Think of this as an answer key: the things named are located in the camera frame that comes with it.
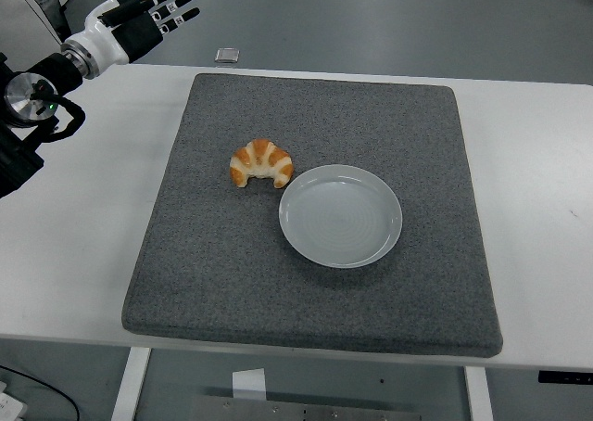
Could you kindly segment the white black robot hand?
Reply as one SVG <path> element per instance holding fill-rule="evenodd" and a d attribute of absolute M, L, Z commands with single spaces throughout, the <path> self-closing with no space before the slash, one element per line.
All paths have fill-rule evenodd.
<path fill-rule="evenodd" d="M 107 0 L 87 15 L 82 32 L 66 39 L 61 53 L 87 79 L 113 65 L 133 63 L 199 15 L 196 6 L 183 10 L 192 1 Z"/>

